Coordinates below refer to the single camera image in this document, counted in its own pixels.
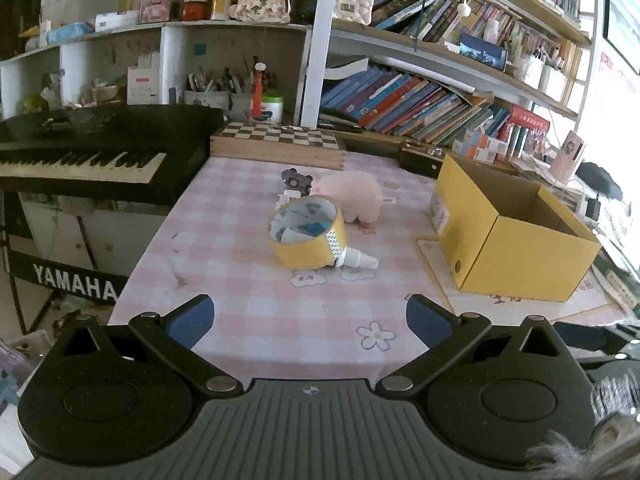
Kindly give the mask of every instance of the keyboard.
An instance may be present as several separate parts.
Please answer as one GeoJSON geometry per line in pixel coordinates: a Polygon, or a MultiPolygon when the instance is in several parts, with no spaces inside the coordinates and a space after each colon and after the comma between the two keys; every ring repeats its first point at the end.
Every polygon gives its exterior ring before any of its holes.
{"type": "Polygon", "coordinates": [[[209,157],[221,110],[107,105],[0,123],[0,189],[173,205],[209,157]]]}

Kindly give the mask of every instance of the framed picture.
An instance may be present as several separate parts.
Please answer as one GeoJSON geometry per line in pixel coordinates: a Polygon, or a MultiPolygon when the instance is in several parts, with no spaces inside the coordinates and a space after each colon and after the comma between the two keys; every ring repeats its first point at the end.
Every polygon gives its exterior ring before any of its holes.
{"type": "Polygon", "coordinates": [[[640,0],[605,0],[603,36],[640,75],[640,0]]]}
{"type": "Polygon", "coordinates": [[[468,34],[460,34],[460,54],[504,72],[507,67],[507,51],[493,43],[468,34]]]}

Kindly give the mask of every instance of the pink checkered tablecloth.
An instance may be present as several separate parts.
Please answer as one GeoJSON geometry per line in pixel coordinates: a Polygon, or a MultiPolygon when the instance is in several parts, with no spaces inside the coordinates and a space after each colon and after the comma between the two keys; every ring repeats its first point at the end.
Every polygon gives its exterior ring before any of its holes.
{"type": "MultiPolygon", "coordinates": [[[[255,377],[375,382],[423,353],[406,325],[405,298],[436,291],[412,241],[434,235],[424,212],[435,181],[394,160],[349,153],[345,169],[368,171],[396,198],[383,204],[375,234],[347,224],[349,245],[380,266],[292,272],[267,236],[280,173],[290,167],[210,158],[147,248],[110,323],[209,294],[215,322],[194,350],[245,385],[255,377]]],[[[331,172],[297,169],[315,178],[331,172]]]]}

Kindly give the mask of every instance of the chessboard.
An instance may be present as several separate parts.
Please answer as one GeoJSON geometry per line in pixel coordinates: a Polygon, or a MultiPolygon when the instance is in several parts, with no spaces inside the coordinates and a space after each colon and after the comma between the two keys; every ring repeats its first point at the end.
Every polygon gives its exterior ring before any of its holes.
{"type": "Polygon", "coordinates": [[[342,170],[346,149],[332,132],[298,126],[229,123],[211,136],[211,156],[342,170]]]}

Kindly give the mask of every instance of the pink plush toy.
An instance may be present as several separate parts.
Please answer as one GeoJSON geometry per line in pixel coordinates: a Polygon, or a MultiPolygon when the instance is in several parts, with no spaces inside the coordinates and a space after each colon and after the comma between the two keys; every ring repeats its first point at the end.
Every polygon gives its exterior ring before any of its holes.
{"type": "Polygon", "coordinates": [[[327,195],[342,209],[345,222],[360,220],[364,227],[380,216],[382,190],[376,179],[366,171],[337,171],[313,181],[311,194],[327,195]]]}

